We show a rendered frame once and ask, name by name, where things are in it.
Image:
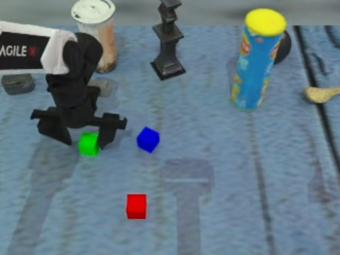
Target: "blue cylindrical can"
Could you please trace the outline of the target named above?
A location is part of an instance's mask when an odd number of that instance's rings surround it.
[[[266,27],[263,21],[276,14],[281,18],[278,28]],[[256,9],[247,15],[231,94],[237,108],[251,111],[261,104],[284,29],[284,18],[273,10]]]

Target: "blue cube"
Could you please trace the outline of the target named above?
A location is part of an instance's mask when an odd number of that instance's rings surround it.
[[[148,127],[144,127],[142,132],[137,136],[137,145],[139,148],[152,153],[159,144],[159,133]]]

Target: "green cube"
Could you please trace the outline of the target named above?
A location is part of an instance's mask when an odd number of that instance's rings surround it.
[[[97,141],[98,134],[82,133],[78,143],[80,154],[83,156],[96,157],[99,152],[99,145]]]

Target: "black label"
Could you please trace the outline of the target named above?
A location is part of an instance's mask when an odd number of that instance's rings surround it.
[[[0,70],[43,69],[40,58],[49,37],[2,32]]]

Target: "cube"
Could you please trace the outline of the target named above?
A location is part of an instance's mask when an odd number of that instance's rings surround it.
[[[137,136],[137,145],[139,148],[152,153],[159,144],[159,133],[148,127],[144,129]]]
[[[98,134],[82,133],[78,148],[81,155],[96,157],[99,152]]]
[[[126,196],[126,217],[128,219],[146,219],[147,196],[145,194],[128,194]]]

